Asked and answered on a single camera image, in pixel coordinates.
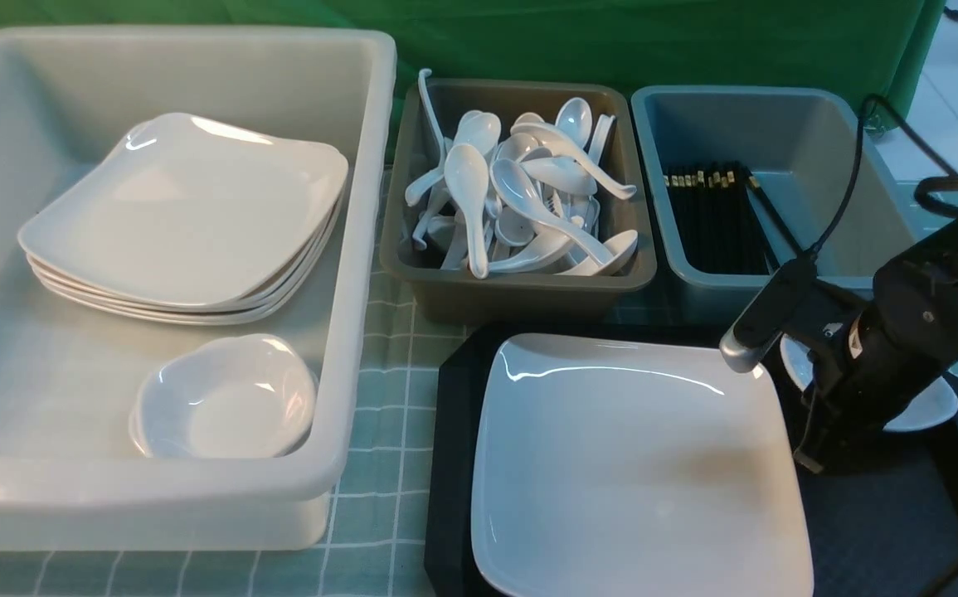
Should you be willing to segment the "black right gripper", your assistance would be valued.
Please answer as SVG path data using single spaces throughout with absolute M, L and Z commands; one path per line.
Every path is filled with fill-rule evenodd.
M 868 302 L 813 283 L 792 337 L 813 364 L 793 456 L 823 473 L 852 459 L 958 362 L 958 219 L 878 269 Z

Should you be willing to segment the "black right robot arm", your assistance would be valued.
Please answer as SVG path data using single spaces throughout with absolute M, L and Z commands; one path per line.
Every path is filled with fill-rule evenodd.
M 958 220 L 877 269 L 869 301 L 814 282 L 783 332 L 813 367 L 794 459 L 838 468 L 958 362 Z

